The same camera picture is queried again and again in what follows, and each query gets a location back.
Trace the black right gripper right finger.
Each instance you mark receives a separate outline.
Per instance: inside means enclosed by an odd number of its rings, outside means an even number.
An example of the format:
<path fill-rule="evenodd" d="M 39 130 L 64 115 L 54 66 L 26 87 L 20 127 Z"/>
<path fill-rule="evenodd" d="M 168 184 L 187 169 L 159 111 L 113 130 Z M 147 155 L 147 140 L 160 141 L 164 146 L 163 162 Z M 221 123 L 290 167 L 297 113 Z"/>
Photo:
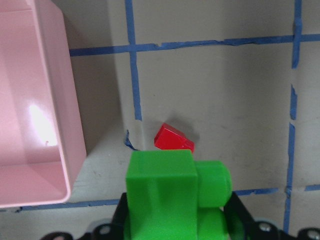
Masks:
<path fill-rule="evenodd" d="M 232 240 L 279 240 L 278 228 L 270 222 L 255 220 L 236 193 L 223 207 L 227 232 Z"/>

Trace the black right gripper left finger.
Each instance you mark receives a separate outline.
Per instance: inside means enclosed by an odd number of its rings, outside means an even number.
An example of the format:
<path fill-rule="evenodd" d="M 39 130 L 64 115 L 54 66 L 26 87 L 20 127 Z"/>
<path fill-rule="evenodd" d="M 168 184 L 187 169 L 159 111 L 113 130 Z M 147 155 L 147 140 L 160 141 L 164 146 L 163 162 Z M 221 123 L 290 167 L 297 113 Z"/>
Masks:
<path fill-rule="evenodd" d="M 111 222 L 97 226 L 86 240 L 129 240 L 130 223 L 127 193 L 122 193 Z"/>

